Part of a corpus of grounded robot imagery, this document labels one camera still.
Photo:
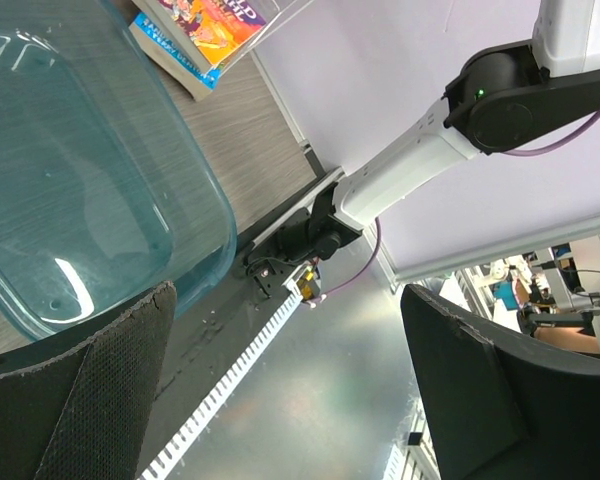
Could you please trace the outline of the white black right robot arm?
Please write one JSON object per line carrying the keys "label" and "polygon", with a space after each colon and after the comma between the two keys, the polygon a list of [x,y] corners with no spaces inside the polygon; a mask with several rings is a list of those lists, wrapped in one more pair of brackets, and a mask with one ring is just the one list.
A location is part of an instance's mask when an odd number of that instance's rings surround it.
{"label": "white black right robot arm", "polygon": [[318,194],[280,238],[327,260],[398,201],[478,155],[544,155],[600,120],[600,1],[543,1],[528,40],[486,48],[372,160]]}

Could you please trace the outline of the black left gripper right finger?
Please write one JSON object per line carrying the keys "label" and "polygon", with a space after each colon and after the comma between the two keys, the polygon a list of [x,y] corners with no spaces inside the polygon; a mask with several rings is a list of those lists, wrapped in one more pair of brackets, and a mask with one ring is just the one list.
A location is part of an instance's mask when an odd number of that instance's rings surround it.
{"label": "black left gripper right finger", "polygon": [[444,479],[600,479],[600,359],[417,284],[401,315]]}

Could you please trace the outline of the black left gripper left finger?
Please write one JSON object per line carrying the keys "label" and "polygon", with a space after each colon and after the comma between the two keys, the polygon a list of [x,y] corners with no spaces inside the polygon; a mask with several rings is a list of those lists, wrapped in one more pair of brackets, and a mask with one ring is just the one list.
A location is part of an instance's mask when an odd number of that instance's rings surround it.
{"label": "black left gripper left finger", "polygon": [[0,353],[0,479],[134,478],[175,307],[163,282]]}

